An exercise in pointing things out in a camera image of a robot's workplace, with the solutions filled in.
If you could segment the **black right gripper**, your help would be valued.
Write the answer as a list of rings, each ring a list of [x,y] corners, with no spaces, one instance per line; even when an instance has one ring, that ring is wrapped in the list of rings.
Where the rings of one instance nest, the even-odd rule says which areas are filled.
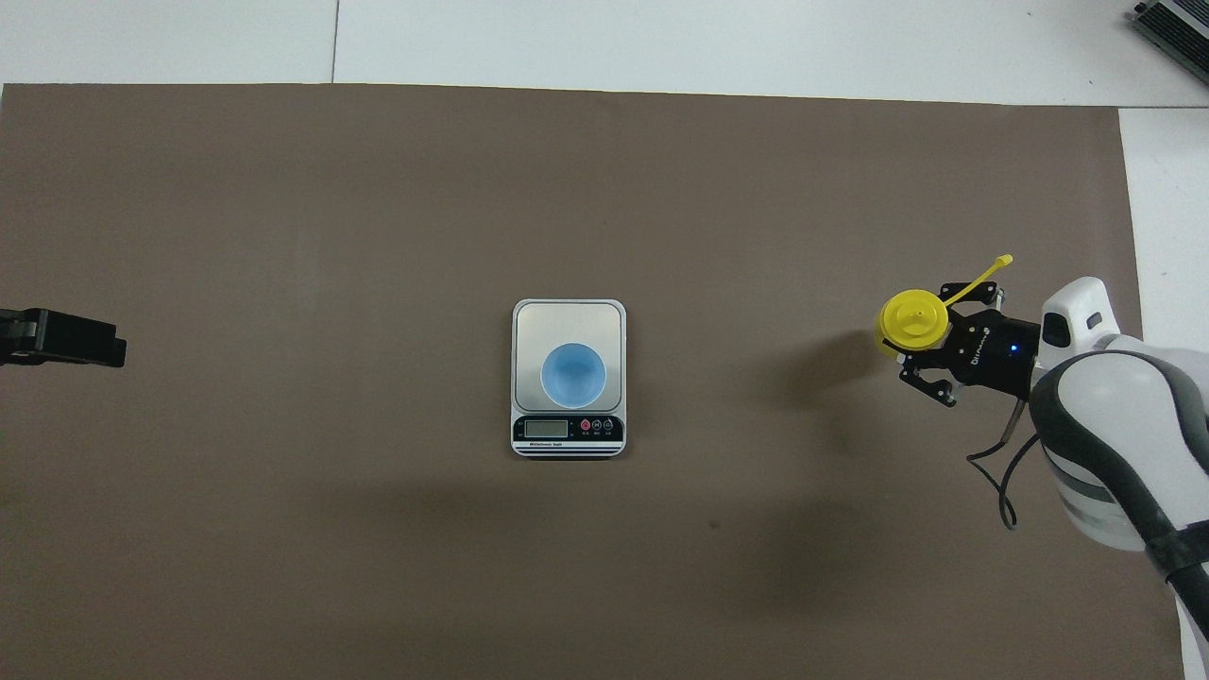
[[[951,282],[941,289],[945,305],[941,321],[943,328],[953,328],[948,348],[898,352],[901,382],[945,408],[956,405],[953,375],[959,384],[1028,394],[1039,355],[1041,325],[1002,313],[1005,293],[997,280],[966,290],[970,284]]]

